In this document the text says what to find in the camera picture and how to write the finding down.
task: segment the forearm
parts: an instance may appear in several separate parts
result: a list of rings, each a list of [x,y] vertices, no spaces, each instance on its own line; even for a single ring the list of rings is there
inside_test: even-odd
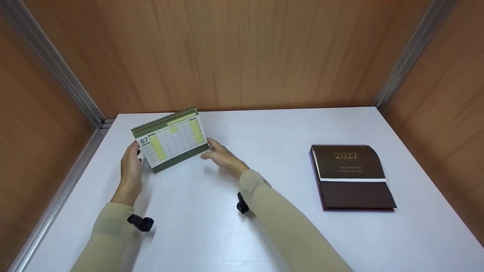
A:
[[[241,193],[293,271],[351,272],[318,229],[253,170],[240,178]]]
[[[119,271],[124,251],[136,231],[136,228],[127,222],[127,218],[133,212],[132,207],[107,203],[71,272]]]

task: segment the black wrist device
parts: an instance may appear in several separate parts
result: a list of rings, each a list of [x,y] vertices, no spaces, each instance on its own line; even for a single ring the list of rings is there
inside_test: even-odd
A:
[[[140,231],[146,232],[151,230],[154,220],[149,217],[142,218],[133,213],[128,217],[128,223],[135,225]]]
[[[247,203],[244,201],[242,197],[242,193],[239,192],[237,194],[237,197],[239,198],[239,202],[237,203],[237,209],[241,212],[241,214],[244,214],[249,211],[249,206]]]

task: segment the spiral binding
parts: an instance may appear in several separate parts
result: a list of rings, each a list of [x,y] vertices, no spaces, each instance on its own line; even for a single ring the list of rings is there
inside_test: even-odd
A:
[[[318,144],[315,144],[315,145],[312,145],[312,146],[367,146],[367,145],[318,145]]]
[[[154,126],[157,126],[159,124],[163,124],[163,123],[166,123],[166,122],[170,122],[170,121],[173,121],[173,120],[176,120],[180,117],[183,117],[184,115],[186,114],[189,114],[191,113],[192,111],[196,110],[195,107],[190,107],[188,109],[184,109],[184,110],[181,110],[181,111],[177,111],[175,113],[172,113],[170,115],[167,115],[165,117],[162,117],[162,118],[159,118],[159,119],[156,119],[156,120],[153,120],[151,122],[148,122],[146,124],[143,124],[143,125],[140,125],[140,126],[137,126],[133,129],[131,129],[131,131],[133,133],[139,133],[139,132],[142,132],[143,130],[145,129],[149,129],[149,128],[152,128]]]

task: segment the calendar cover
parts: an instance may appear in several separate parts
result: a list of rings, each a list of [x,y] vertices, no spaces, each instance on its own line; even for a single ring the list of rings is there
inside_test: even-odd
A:
[[[155,173],[209,149],[194,107],[131,130]]]

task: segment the wooden wall panel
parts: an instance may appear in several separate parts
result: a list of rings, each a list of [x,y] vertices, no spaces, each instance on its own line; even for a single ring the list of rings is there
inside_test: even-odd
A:
[[[430,0],[24,0],[107,117],[369,106]]]
[[[94,126],[0,15],[0,271],[6,271]]]
[[[484,244],[484,1],[456,1],[384,116]]]

